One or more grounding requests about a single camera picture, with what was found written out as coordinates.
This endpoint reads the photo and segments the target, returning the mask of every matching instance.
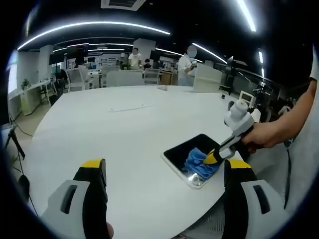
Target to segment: desk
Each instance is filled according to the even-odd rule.
[[[111,87],[62,95],[39,124],[23,165],[36,210],[44,212],[48,197],[83,162],[103,157],[113,238],[172,238],[224,193],[223,164],[201,189],[192,189],[160,155],[200,133],[224,141],[231,135],[224,124],[230,100],[183,86],[168,86],[167,91]]]

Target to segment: ceiling light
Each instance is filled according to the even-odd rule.
[[[164,51],[164,52],[168,52],[168,53],[171,53],[171,54],[175,54],[175,55],[178,55],[178,56],[184,56],[183,54],[179,54],[179,53],[176,53],[176,52],[173,52],[173,51],[167,51],[167,50],[164,50],[164,49],[159,49],[159,48],[156,48],[156,50],[158,51]]]
[[[254,24],[254,22],[253,22],[253,19],[251,18],[251,15],[250,15],[250,13],[249,13],[249,10],[248,10],[248,8],[247,8],[247,6],[246,6],[244,0],[237,0],[237,1],[238,1],[238,3],[239,3],[239,6],[240,6],[241,10],[242,10],[243,13],[244,13],[246,19],[247,19],[247,21],[248,21],[248,24],[249,24],[249,26],[250,26],[250,29],[251,29],[252,31],[256,31],[255,24]]]
[[[125,51],[124,49],[93,49],[88,51]]]
[[[170,35],[170,33],[167,32],[167,31],[159,30],[157,28],[153,28],[153,27],[149,27],[149,26],[138,25],[138,24],[134,24],[134,23],[117,22],[117,21],[88,21],[88,22],[79,22],[79,23],[64,25],[64,26],[56,27],[56,28],[53,28],[51,30],[45,31],[45,32],[43,32],[43,33],[31,38],[30,40],[26,41],[24,44],[22,44],[21,46],[18,47],[18,50],[20,50],[21,48],[23,48],[24,46],[26,46],[30,42],[34,41],[35,39],[38,39],[39,37],[42,37],[42,36],[44,36],[46,34],[49,34],[51,32],[58,31],[58,30],[61,30],[61,29],[64,29],[64,28],[68,28],[68,27],[82,26],[82,25],[91,25],[91,24],[117,24],[117,25],[136,26],[136,27],[141,27],[141,28],[145,28],[145,29],[148,29],[148,30],[152,30],[152,31],[157,31],[157,32],[160,32],[160,33],[163,33],[163,34],[166,34],[166,35]]]
[[[88,45],[89,43],[81,43],[81,44],[75,44],[75,45],[70,45],[68,47],[72,47],[72,46],[82,46],[82,45]]]
[[[260,52],[258,52],[258,54],[259,54],[260,63],[263,64],[264,63],[263,53],[260,51]]]
[[[89,44],[89,46],[97,46],[97,45],[133,46],[133,44],[122,44],[122,43],[97,43],[97,44]]]
[[[53,52],[61,51],[61,50],[65,50],[65,49],[68,49],[68,48],[67,48],[67,47],[64,47],[64,48],[61,48],[61,49],[54,50]]]
[[[200,45],[197,45],[196,43],[192,43],[194,46],[197,46],[198,48],[208,52],[209,54],[213,55],[214,57],[216,57],[217,59],[221,60],[222,62],[224,62],[225,64],[227,64],[227,61],[225,61],[224,59],[220,58],[219,56],[217,56],[216,54],[212,53],[211,51],[207,50],[206,48],[200,46]]]

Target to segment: black ceiling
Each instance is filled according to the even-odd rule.
[[[183,53],[196,42],[225,60],[234,56],[246,62],[248,69],[257,74],[261,74],[258,58],[258,49],[261,49],[267,78],[279,83],[291,77],[304,80],[312,61],[311,28],[307,27],[312,18],[310,1],[245,0],[245,3],[256,32],[250,30],[237,0],[147,0],[138,11],[101,9],[100,0],[46,0],[33,10],[28,37],[21,43],[45,30],[70,23],[130,22],[168,31],[171,35],[136,27],[86,25],[50,33],[23,50],[65,41],[68,42],[58,47],[83,43],[83,40],[75,40],[79,38],[91,38],[84,40],[90,43],[132,43],[141,37],[155,40],[158,48]],[[218,62],[202,50],[198,50],[196,58]]]

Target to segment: blue cloth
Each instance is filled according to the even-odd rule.
[[[198,148],[192,149],[188,154],[183,171],[197,173],[203,179],[210,178],[219,169],[220,164],[203,164],[206,157],[207,155],[201,152]]]

